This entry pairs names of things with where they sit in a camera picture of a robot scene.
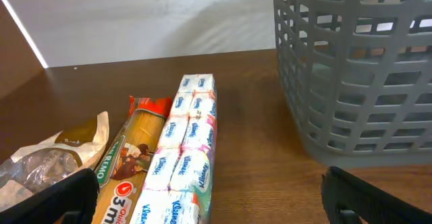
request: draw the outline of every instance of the wall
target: wall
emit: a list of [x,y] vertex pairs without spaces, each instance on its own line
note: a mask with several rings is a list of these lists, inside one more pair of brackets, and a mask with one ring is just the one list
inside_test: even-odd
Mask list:
[[8,0],[49,67],[273,48],[273,0]]
[[0,0],[0,99],[43,71]]

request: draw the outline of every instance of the spaghetti package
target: spaghetti package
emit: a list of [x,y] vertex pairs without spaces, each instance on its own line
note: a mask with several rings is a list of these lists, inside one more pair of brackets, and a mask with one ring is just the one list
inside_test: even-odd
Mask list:
[[[186,100],[185,95],[188,97],[187,107],[182,104]],[[213,75],[184,75],[159,140],[159,160],[156,162],[155,158],[152,163],[151,169],[154,169],[153,172],[156,174],[149,174],[145,180],[144,191],[133,212],[133,223],[209,222],[217,131],[216,115]],[[174,168],[171,166],[173,160],[168,161],[171,157],[178,158]],[[169,194],[169,198],[151,204],[154,202],[152,199],[158,195],[152,192],[154,190],[162,192],[164,200],[166,193]]]
[[0,211],[84,168],[94,168],[109,137],[108,113],[18,149],[0,165]]
[[130,97],[129,119],[96,170],[101,191],[92,223],[129,223],[171,104]]

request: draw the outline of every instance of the white wall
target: white wall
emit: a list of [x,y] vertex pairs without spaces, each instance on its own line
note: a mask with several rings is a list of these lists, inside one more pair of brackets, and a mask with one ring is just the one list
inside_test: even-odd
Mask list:
[[273,0],[8,0],[49,67],[275,46]]

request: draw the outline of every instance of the wooden table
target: wooden table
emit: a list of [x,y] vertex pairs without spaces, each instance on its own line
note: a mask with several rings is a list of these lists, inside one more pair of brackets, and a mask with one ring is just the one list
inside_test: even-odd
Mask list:
[[[0,101],[0,160],[108,111],[110,141],[129,95],[174,96],[183,74],[213,73],[219,129],[212,223],[328,223],[326,167],[303,150],[277,77],[274,50],[47,69]],[[432,166],[349,170],[432,212]]]

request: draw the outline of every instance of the gray plastic basket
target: gray plastic basket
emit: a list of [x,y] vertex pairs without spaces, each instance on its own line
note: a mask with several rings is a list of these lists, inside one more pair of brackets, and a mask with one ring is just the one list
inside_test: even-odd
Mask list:
[[432,163],[432,0],[274,0],[279,78],[326,165]]

